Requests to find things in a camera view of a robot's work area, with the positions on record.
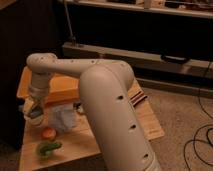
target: wooden table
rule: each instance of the wooden table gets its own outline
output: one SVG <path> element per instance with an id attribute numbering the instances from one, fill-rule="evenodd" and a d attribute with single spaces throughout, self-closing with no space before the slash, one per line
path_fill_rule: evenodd
<path id="1" fill-rule="evenodd" d="M 17 97 L 24 99 L 28 96 L 27 87 L 30 82 L 30 77 L 31 72 L 27 68 L 24 68 L 17 91 Z M 132 97 L 138 91 L 141 91 L 141 88 L 135 80 L 128 95 Z M 63 75 L 56 75 L 51 80 L 50 95 L 46 99 L 44 122 L 37 127 L 32 126 L 29 123 L 26 123 L 25 125 L 20 158 L 20 171 L 41 169 L 100 153 L 85 115 L 77 115 L 77 126 L 70 132 L 57 136 L 57 141 L 62 142 L 63 146 L 56 150 L 53 156 L 46 160 L 40 160 L 35 153 L 36 146 L 41 142 L 41 131 L 48 123 L 49 107 L 59 103 L 73 102 L 78 98 L 77 79 Z M 136 112 L 138 113 L 138 118 L 144 129 L 145 135 L 149 140 L 164 135 L 164 131 L 147 99 L 136 106 Z"/>

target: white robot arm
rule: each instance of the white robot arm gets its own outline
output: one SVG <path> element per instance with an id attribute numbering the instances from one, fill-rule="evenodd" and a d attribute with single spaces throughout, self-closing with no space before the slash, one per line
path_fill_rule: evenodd
<path id="1" fill-rule="evenodd" d="M 27 65 L 32 79 L 26 117 L 38 116 L 33 108 L 48 94 L 53 73 L 77 77 L 80 100 L 109 171 L 161 170 L 127 95 L 134 73 L 126 62 L 57 59 L 48 53 L 30 55 Z"/>

